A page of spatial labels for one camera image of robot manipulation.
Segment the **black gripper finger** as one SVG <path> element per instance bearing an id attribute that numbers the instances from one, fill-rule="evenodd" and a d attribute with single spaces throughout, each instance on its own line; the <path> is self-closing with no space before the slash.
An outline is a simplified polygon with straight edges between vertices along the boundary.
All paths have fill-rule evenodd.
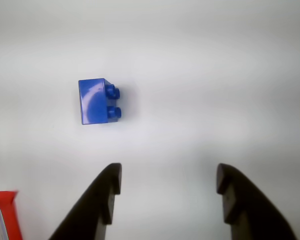
<path id="1" fill-rule="evenodd" d="M 295 240 L 290 224 L 266 195 L 237 168 L 220 163 L 216 192 L 232 240 Z"/>
<path id="2" fill-rule="evenodd" d="M 122 165 L 111 163 L 89 185 L 51 240 L 104 240 L 113 222 L 115 196 L 121 193 Z"/>

